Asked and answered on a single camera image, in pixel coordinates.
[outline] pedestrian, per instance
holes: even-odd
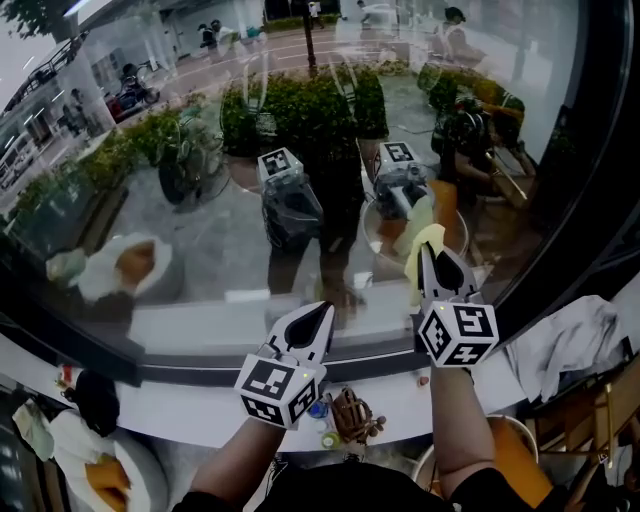
[[[318,14],[319,3],[318,2],[309,2],[309,14],[311,15],[311,28],[315,26],[317,23],[320,25],[320,28],[324,28],[324,23],[322,23],[322,18]]]

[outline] bottle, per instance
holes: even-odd
[[[307,414],[317,420],[326,418],[329,414],[329,404],[322,399],[317,400],[311,407],[309,407]]]

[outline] green shrub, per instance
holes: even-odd
[[[55,188],[68,188],[70,183],[83,177],[89,178],[96,190],[112,188],[133,171],[139,156],[146,157],[153,165],[158,147],[176,133],[179,118],[179,110],[164,108],[147,114],[134,126],[114,130],[88,157],[79,161],[69,159],[31,180],[9,217],[33,212]]]
[[[220,112],[224,151],[233,156],[255,156],[258,152],[256,118],[245,108],[240,85],[232,85]]]
[[[131,150],[138,152],[155,165],[158,148],[167,137],[175,136],[180,122],[180,110],[165,107],[160,111],[149,112],[141,121],[122,131],[131,144]]]
[[[438,113],[451,111],[456,96],[469,90],[480,101],[489,105],[524,112],[524,103],[511,96],[495,80],[485,78],[472,69],[447,69],[436,64],[425,64],[418,75],[418,87],[425,91],[431,106]]]
[[[362,139],[383,139],[389,135],[387,114],[384,106],[384,93],[378,76],[371,68],[362,66],[356,69],[358,87],[354,117],[358,137]]]
[[[321,14],[320,19],[325,25],[335,25],[340,19],[339,14]],[[281,18],[279,20],[266,21],[262,26],[262,30],[267,34],[274,32],[283,32],[285,30],[295,30],[302,28],[304,23],[302,16],[293,16],[291,18]]]
[[[336,68],[343,83],[349,79],[346,66]],[[306,152],[306,142],[318,152],[336,149],[334,142],[322,145],[333,133],[341,137],[384,138],[387,128],[384,94],[376,71],[367,66],[354,68],[358,87],[355,91],[354,118],[346,99],[339,93],[327,67],[318,68],[314,78],[275,73],[269,76],[263,112],[272,114],[282,146],[295,146]],[[250,94],[260,94],[260,83],[251,77]],[[246,109],[242,85],[235,83],[227,91],[222,104],[222,129],[225,152],[234,156],[255,156],[258,151],[256,118]]]

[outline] yellow cloth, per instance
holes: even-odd
[[[537,508],[553,485],[540,469],[520,435],[504,418],[489,418],[495,441],[496,468],[530,507]]]
[[[444,249],[444,228],[440,224],[431,224],[424,228],[418,236],[413,239],[411,254],[404,267],[404,275],[411,281],[411,305],[420,305],[420,291],[418,289],[418,254],[423,244],[429,242],[436,257]]]

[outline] glass window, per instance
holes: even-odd
[[[376,1],[60,14],[3,98],[3,126],[44,105],[52,134],[0,195],[25,286],[145,357],[242,355],[318,300],[338,309],[334,357],[393,352],[413,241],[437,223],[496,300],[559,218],[545,183],[574,151],[557,120],[582,4]]]

